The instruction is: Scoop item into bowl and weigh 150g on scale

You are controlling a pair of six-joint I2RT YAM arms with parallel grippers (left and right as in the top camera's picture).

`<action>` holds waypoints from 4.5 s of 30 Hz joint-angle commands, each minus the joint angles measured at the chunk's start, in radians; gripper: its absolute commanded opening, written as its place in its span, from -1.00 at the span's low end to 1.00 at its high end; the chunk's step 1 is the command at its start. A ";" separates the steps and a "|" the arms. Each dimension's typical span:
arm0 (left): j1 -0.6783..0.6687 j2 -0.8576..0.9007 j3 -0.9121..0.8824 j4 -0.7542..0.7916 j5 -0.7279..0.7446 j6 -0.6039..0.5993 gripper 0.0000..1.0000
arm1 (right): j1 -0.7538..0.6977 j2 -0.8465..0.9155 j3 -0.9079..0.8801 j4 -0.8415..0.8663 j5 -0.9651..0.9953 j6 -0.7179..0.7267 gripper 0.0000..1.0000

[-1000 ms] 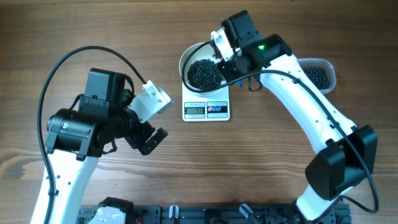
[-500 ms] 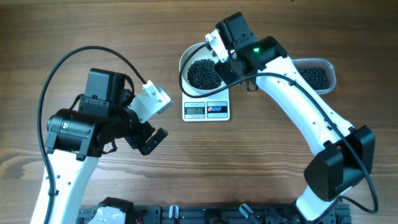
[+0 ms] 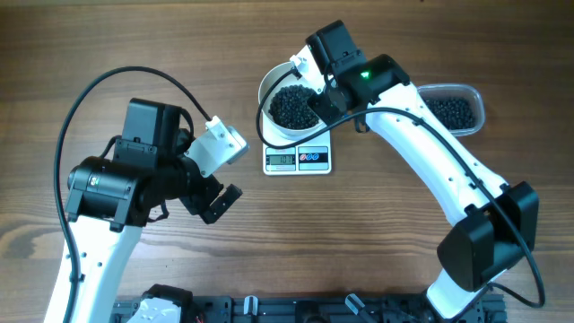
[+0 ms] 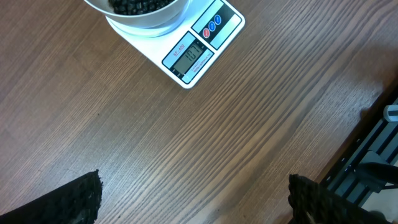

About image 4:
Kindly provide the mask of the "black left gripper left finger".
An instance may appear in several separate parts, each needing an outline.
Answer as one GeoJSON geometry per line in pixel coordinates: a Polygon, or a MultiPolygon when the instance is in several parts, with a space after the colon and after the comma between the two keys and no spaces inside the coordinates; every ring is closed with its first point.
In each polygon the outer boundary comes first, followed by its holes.
{"type": "Polygon", "coordinates": [[[89,172],[1,215],[1,223],[94,223],[98,218],[103,189],[98,172],[89,172]]]}

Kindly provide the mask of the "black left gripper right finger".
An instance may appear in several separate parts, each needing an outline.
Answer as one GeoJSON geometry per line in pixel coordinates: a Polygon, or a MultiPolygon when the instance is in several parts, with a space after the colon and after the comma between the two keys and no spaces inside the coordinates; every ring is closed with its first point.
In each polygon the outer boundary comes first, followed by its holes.
{"type": "Polygon", "coordinates": [[[289,175],[291,223],[296,224],[389,224],[380,215],[368,212],[298,174],[289,175]]]}

